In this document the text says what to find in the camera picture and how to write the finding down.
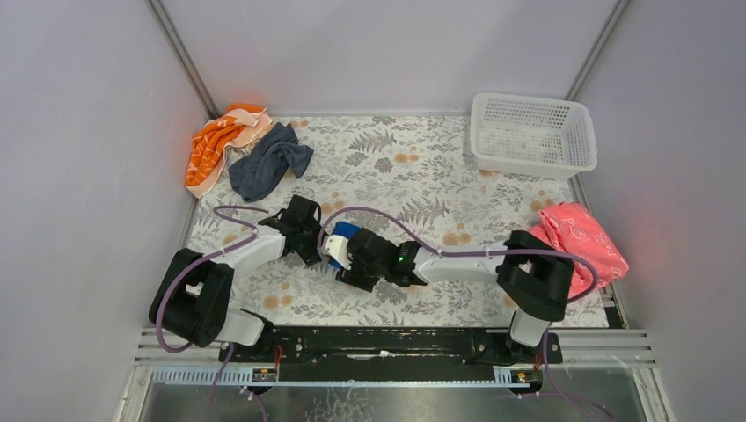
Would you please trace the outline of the blue towel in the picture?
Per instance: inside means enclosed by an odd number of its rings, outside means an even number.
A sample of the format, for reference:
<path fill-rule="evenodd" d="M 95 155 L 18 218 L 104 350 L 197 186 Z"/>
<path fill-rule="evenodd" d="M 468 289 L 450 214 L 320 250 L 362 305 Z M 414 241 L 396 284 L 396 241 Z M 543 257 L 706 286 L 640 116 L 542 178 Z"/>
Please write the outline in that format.
<path fill-rule="evenodd" d="M 332 234 L 324 242 L 324 250 L 331 259 L 332 266 L 349 270 L 352 266 L 348 245 L 351 238 L 360 230 L 359 226 L 348 222 L 337 222 Z"/>

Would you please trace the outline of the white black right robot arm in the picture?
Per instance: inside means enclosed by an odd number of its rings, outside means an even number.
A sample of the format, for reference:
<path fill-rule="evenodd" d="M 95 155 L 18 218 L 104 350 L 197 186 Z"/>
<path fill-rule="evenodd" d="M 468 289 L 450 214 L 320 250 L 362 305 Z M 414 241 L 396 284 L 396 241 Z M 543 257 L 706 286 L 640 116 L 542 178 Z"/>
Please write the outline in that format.
<path fill-rule="evenodd" d="M 522 230 L 486 251 L 430 251 L 415 241 L 394 244 L 367 230 L 330 235 L 323 251 L 339 268 L 337 280 L 370 291 L 380 280 L 399 287 L 441 281 L 499 286 L 517 305 L 508 338 L 536 347 L 549 325 L 564 318 L 573 261 Z"/>

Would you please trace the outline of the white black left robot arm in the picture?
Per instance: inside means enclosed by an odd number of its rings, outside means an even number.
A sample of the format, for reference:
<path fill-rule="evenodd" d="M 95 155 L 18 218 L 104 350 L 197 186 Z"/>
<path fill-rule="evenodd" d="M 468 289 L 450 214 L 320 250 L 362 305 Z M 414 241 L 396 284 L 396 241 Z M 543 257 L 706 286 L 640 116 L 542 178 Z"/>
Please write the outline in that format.
<path fill-rule="evenodd" d="M 325 235 L 321 216 L 317 202 L 295 195 L 286 207 L 256 223 L 234 218 L 245 234 L 215 251 L 177 251 L 149 310 L 159 346 L 181 353 L 215 342 L 257 345 L 270 323 L 231 307 L 233 281 L 289 254 L 308 266 L 320 262 L 317 240 Z"/>

